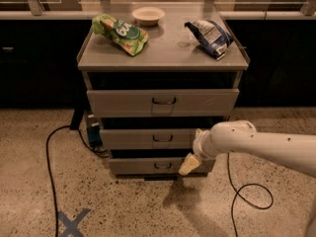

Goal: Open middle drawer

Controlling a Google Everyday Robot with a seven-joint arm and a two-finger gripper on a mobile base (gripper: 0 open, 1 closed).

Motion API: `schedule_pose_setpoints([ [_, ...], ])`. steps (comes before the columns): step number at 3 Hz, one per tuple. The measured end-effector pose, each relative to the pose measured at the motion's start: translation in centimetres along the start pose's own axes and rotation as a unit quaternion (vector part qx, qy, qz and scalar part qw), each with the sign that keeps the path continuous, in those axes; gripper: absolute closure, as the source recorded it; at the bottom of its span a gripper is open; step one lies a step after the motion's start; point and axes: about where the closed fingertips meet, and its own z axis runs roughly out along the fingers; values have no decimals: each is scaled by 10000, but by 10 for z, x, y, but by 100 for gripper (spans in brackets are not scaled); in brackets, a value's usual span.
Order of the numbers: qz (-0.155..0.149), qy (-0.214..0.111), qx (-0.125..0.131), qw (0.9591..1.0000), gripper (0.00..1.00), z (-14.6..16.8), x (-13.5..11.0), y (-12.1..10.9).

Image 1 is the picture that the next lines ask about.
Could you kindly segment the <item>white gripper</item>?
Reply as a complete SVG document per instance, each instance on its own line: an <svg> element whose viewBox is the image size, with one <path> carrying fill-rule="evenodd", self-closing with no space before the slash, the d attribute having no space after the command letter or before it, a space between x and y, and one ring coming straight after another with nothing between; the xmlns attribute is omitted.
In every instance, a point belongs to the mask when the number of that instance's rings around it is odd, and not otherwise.
<svg viewBox="0 0 316 237"><path fill-rule="evenodd" d="M194 154L189 153L182 163L179 173L183 176L201 165L201 160L214 159L217 155L216 148L211 142L209 130L196 130L196 137L193 142Z"/></svg>

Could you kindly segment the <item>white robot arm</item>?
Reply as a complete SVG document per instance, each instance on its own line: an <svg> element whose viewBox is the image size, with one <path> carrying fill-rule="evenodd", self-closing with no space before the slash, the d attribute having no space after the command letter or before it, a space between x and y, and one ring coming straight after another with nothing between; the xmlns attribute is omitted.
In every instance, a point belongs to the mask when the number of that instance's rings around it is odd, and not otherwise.
<svg viewBox="0 0 316 237"><path fill-rule="evenodd" d="M223 121L211 129L197 129L193 152L182 163L183 176L221 153L247 153L316 176L316 136L258 132L248 120Z"/></svg>

